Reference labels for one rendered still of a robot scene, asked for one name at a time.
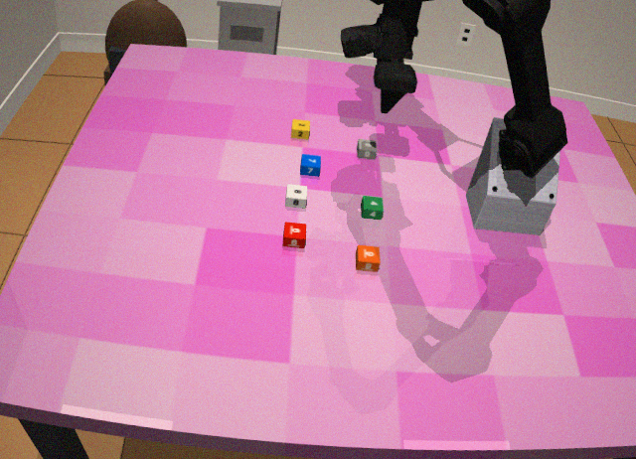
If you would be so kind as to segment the orange block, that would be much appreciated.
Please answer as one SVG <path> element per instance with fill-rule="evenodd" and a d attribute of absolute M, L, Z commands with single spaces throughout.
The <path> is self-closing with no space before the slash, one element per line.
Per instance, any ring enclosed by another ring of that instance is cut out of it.
<path fill-rule="evenodd" d="M 380 248 L 358 245 L 356 250 L 356 269 L 379 272 L 381 265 Z"/>

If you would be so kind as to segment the green block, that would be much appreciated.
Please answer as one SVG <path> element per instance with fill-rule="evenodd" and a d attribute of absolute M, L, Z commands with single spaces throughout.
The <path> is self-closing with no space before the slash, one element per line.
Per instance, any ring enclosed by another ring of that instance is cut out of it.
<path fill-rule="evenodd" d="M 383 198 L 363 196 L 361 214 L 364 219 L 381 220 L 384 214 Z"/>

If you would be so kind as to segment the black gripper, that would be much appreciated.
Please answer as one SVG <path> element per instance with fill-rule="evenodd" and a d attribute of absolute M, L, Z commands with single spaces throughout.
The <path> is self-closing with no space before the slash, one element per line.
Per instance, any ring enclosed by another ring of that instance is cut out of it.
<path fill-rule="evenodd" d="M 418 36 L 417 22 L 398 23 L 380 14 L 383 58 L 377 59 L 373 79 L 375 87 L 381 89 L 381 113 L 389 113 L 407 93 L 416 90 L 415 71 L 411 65 L 404 64 L 404 59 L 412 60 L 412 42 Z"/>

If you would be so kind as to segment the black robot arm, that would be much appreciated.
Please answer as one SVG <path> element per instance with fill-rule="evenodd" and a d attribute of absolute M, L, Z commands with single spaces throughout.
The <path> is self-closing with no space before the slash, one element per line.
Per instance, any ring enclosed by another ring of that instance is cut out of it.
<path fill-rule="evenodd" d="M 430 0 L 371 1 L 384 4 L 382 14 L 386 18 L 414 24 L 422 2 Z M 534 178 L 567 143 L 562 111 L 552 106 L 550 98 L 542 39 L 551 0 L 462 1 L 488 28 L 500 34 L 505 50 L 515 106 L 505 113 L 506 130 L 499 131 L 502 169 L 520 170 Z M 359 58 L 374 52 L 374 58 L 382 59 L 383 35 L 379 17 L 375 25 L 343 29 L 344 56 Z"/>

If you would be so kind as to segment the blue block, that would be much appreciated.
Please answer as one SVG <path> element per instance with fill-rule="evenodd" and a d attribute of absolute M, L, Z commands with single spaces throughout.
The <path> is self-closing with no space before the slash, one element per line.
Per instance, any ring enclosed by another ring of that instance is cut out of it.
<path fill-rule="evenodd" d="M 321 156 L 302 154 L 300 175 L 318 176 L 321 168 Z"/>

